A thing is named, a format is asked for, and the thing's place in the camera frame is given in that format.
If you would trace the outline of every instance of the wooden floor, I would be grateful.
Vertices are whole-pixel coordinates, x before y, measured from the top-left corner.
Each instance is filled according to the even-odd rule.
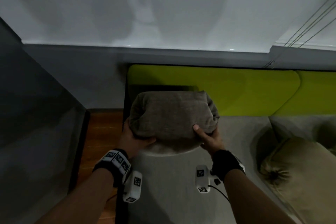
[[[91,113],[81,164],[79,166],[77,186],[92,173],[96,162],[109,150],[117,147],[122,130],[123,111]],[[106,203],[98,224],[111,224],[115,221],[116,198]]]

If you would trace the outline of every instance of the person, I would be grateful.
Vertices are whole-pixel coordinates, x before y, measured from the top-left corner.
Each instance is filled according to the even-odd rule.
[[[211,136],[205,134],[197,124],[194,125],[194,131],[203,141],[201,147],[208,151],[214,161],[213,170],[214,167],[219,170],[218,176],[224,183],[237,224],[295,223],[254,185],[239,167],[226,170],[224,173],[222,172],[221,175],[224,175],[224,177],[219,175],[221,170],[225,170],[226,166],[232,164],[226,165],[226,163],[223,162],[217,163],[217,166],[215,166],[215,158],[220,159],[220,155],[222,154],[228,154],[230,156],[230,152],[225,149],[218,127]],[[141,149],[155,142],[155,140],[155,138],[146,140],[135,138],[129,128],[127,119],[124,124],[124,131],[119,140],[118,149],[121,149],[125,155],[132,158],[136,156]],[[36,224],[97,223],[106,201],[112,192],[114,179],[112,172],[108,169],[103,167],[96,169],[86,181],[42,216]]]

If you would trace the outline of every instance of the qr code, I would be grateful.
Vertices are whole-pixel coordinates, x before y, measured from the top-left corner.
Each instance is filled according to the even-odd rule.
[[[197,170],[197,177],[204,176],[204,170]]]
[[[124,161],[124,159],[123,159],[123,157],[122,156],[120,156],[119,154],[116,156],[116,158],[115,158],[118,162],[119,162],[119,164],[121,164],[121,162],[123,162]]]
[[[141,179],[138,177],[134,177],[134,185],[139,186],[141,185]]]
[[[121,164],[121,166],[123,167],[123,169],[124,169],[125,171],[127,171],[127,169],[128,169],[128,164],[127,164],[125,161]]]
[[[208,192],[206,188],[198,188],[199,189],[199,192]]]
[[[115,154],[116,154],[115,152],[108,152],[105,157],[113,158]]]
[[[126,199],[127,202],[130,202],[130,203],[133,203],[136,199],[135,198],[132,198],[132,197],[129,197],[128,199]]]

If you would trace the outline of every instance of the black wristband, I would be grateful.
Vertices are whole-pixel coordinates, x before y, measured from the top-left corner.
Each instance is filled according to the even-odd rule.
[[[216,151],[212,156],[212,160],[212,174],[218,176],[222,181],[224,181],[225,175],[233,169],[238,169],[245,173],[237,158],[229,151]]]
[[[114,178],[113,187],[117,188],[123,183],[123,177],[127,177],[131,164],[128,162],[128,155],[123,149],[110,150],[95,165],[92,172],[99,168],[105,168],[111,172]]]

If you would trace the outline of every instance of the hand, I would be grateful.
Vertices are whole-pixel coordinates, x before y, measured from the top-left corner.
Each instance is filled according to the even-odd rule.
[[[150,145],[155,141],[155,137],[150,137],[149,139],[144,140],[136,139],[129,128],[129,120],[127,118],[125,120],[124,131],[121,134],[117,148],[125,150],[128,154],[128,158],[132,158],[138,154],[139,150],[144,149],[147,145]]]
[[[218,126],[212,133],[212,136],[208,136],[203,129],[201,129],[197,124],[193,126],[195,132],[198,134],[198,136],[202,139],[203,144],[201,144],[201,147],[204,150],[207,150],[210,156],[212,157],[213,154],[218,150],[225,150],[224,143],[221,139],[221,136],[219,134]]]

